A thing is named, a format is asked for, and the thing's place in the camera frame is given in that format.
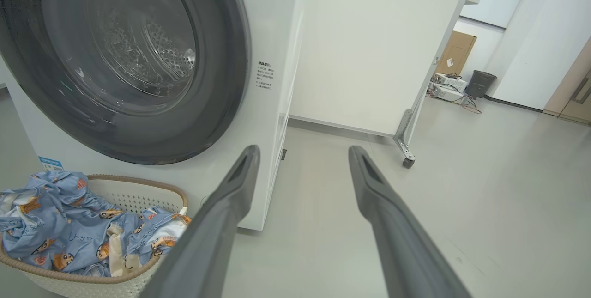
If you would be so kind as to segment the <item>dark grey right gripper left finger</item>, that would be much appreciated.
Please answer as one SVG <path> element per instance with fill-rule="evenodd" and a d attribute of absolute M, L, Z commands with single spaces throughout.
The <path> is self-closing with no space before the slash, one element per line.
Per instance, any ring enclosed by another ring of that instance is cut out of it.
<path fill-rule="evenodd" d="M 165 256 L 142 298 L 219 298 L 238 224 L 251 210 L 260 164 L 247 146 Z"/>

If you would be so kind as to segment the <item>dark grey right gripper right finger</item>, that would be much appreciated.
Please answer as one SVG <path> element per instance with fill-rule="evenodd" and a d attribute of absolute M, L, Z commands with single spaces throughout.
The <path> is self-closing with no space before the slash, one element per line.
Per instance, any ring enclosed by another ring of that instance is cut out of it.
<path fill-rule="evenodd" d="M 388 296 L 469 298 L 470 293 L 367 151 L 348 149 L 357 207 L 371 224 Z"/>

